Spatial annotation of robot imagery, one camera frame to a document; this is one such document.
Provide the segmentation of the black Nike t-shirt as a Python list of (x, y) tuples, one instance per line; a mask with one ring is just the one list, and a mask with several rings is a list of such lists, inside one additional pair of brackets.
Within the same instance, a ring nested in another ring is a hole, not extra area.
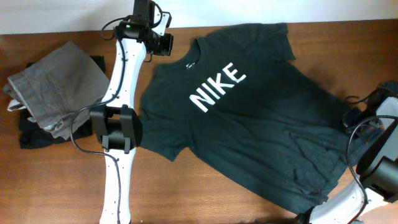
[(140, 103), (143, 148), (170, 161), (182, 149), (293, 213), (325, 202), (367, 149), (341, 120), (349, 106), (292, 65), (279, 24), (241, 24), (196, 38), (157, 66)]

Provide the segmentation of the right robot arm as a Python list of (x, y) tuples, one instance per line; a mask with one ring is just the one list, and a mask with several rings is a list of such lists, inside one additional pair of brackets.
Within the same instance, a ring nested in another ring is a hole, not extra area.
[(296, 216), (295, 223), (359, 223), (359, 217), (397, 201), (397, 82), (378, 84), (368, 96), (348, 96), (351, 105), (366, 104), (345, 113), (342, 123), (349, 134), (346, 161), (355, 138), (379, 132), (356, 166), (349, 165), (353, 181), (327, 202)]

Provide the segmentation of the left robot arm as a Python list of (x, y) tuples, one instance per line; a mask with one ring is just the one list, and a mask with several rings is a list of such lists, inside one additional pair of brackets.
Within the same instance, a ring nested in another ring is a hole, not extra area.
[(90, 118), (103, 148), (106, 178), (100, 223), (130, 223), (129, 190), (132, 162), (142, 139), (134, 111), (139, 71), (146, 56), (169, 56), (173, 35), (166, 33), (172, 16), (154, 1), (138, 0), (131, 15), (114, 28), (116, 58), (109, 87)]

